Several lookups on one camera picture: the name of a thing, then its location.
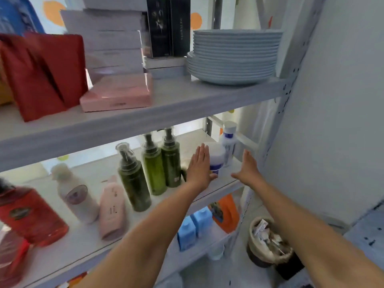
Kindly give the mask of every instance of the forearm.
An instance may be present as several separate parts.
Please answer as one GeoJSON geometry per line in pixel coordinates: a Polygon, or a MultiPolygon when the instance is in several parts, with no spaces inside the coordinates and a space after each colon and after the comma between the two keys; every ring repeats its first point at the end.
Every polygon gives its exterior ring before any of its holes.
{"type": "Polygon", "coordinates": [[[250,187],[262,199],[316,285],[340,285],[352,281],[351,285],[358,286],[361,278],[354,279],[353,276],[357,270],[368,275],[373,271],[371,280],[377,275],[382,276],[361,251],[265,180],[257,177],[250,187]]]}
{"type": "Polygon", "coordinates": [[[200,192],[188,183],[179,187],[133,228],[78,287],[153,287],[167,248],[200,192]]]}

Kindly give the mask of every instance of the person's left hand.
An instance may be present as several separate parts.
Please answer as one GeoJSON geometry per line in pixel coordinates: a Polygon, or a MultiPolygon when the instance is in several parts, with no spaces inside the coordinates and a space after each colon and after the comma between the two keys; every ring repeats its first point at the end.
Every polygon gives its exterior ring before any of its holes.
{"type": "Polygon", "coordinates": [[[187,183],[193,184],[199,192],[203,192],[209,183],[217,178],[217,174],[211,174],[209,170],[209,148],[201,144],[192,156],[187,170],[187,183]]]}

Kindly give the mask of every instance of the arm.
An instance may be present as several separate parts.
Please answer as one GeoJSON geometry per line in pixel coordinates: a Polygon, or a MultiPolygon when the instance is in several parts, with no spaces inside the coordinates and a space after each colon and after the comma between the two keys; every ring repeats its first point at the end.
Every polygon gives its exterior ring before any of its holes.
{"type": "Polygon", "coordinates": [[[383,271],[331,227],[269,185],[247,150],[241,171],[232,176],[262,199],[317,287],[382,287],[383,271]]]}
{"type": "Polygon", "coordinates": [[[193,200],[217,177],[210,175],[209,149],[202,144],[192,156],[188,182],[163,200],[86,276],[77,288],[152,288],[167,248],[193,200]]]}

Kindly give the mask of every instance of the green bottle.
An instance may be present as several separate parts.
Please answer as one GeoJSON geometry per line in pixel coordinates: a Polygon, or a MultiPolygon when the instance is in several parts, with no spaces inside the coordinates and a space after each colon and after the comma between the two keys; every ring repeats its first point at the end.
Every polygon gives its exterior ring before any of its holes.
{"type": "Polygon", "coordinates": [[[145,211],[151,206],[151,196],[141,162],[136,159],[126,142],[118,144],[116,150],[122,157],[118,173],[133,210],[145,211]]]}
{"type": "Polygon", "coordinates": [[[152,141],[151,133],[144,134],[144,137],[146,142],[142,145],[142,161],[149,181],[149,188],[152,195],[161,195],[167,190],[161,150],[152,141]]]}
{"type": "Polygon", "coordinates": [[[175,188],[181,184],[180,144],[172,134],[172,127],[166,128],[165,131],[166,135],[161,147],[164,173],[167,186],[175,188]]]}

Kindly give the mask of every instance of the white bottle with purple label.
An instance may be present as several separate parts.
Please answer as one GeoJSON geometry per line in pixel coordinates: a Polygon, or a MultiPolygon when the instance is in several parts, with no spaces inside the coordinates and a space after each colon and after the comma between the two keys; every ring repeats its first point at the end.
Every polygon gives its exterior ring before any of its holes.
{"type": "Polygon", "coordinates": [[[55,165],[51,172],[60,198],[78,220],[86,224],[94,222],[99,216],[99,205],[84,180],[73,174],[66,164],[55,165]]]}
{"type": "Polygon", "coordinates": [[[220,176],[224,165],[225,148],[218,142],[207,142],[205,145],[209,147],[209,169],[212,173],[220,176]]]}
{"type": "Polygon", "coordinates": [[[223,127],[223,134],[219,138],[219,142],[225,148],[224,167],[232,164],[233,153],[237,144],[235,136],[237,124],[233,121],[225,121],[223,127]]]}

